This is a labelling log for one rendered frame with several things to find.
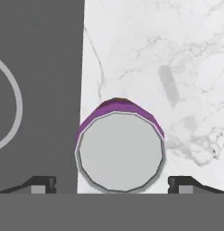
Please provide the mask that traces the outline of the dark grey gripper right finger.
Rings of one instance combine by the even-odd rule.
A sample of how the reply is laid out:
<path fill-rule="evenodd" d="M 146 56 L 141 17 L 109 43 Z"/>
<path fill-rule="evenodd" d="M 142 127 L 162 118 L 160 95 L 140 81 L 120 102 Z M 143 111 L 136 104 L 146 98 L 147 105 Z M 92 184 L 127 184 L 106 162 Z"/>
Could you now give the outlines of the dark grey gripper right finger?
<path fill-rule="evenodd" d="M 218 193 L 224 194 L 223 190 L 202 185 L 192 176 L 170 176 L 168 178 L 169 194 L 202 194 Z"/>

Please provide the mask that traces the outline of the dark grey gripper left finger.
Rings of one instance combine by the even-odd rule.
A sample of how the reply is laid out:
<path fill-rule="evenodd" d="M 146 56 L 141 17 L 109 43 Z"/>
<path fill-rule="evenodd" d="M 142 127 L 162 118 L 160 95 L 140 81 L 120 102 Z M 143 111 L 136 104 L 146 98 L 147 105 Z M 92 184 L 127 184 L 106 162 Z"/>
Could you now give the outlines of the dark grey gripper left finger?
<path fill-rule="evenodd" d="M 1 190 L 0 194 L 55 194 L 57 192 L 55 185 L 55 176 L 32 176 L 21 185 Z"/>

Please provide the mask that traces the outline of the purple soda can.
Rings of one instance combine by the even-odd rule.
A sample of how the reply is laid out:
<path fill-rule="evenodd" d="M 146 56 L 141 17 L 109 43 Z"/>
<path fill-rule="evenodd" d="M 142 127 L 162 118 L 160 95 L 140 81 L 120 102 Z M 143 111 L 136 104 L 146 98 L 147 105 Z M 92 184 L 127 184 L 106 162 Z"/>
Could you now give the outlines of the purple soda can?
<path fill-rule="evenodd" d="M 79 172 L 104 193 L 138 193 L 161 175 L 164 133 L 152 114 L 132 101 L 114 97 L 80 125 L 75 146 Z"/>

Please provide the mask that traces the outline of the dark grey hob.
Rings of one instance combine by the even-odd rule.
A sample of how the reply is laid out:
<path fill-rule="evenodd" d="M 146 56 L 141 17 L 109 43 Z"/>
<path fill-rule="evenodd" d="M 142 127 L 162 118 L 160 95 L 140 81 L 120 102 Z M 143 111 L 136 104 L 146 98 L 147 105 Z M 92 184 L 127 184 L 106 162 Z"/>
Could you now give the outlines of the dark grey hob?
<path fill-rule="evenodd" d="M 0 190 L 34 175 L 76 190 L 85 0 L 0 0 L 0 60 L 23 98 L 23 119 L 0 149 Z"/>

